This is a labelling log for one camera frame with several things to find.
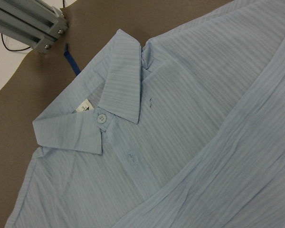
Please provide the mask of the light blue button-up shirt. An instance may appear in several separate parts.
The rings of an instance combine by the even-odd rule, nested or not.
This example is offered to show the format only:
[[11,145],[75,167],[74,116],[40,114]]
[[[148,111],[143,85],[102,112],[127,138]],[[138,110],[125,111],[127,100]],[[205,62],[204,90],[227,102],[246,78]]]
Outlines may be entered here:
[[8,228],[285,228],[285,0],[118,30],[33,128]]

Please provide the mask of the aluminium frame post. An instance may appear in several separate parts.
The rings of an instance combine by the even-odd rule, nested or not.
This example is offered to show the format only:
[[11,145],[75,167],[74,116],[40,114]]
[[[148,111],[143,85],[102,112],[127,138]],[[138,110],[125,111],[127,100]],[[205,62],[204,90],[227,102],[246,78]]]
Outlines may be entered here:
[[68,29],[63,12],[42,0],[0,0],[0,33],[47,53]]

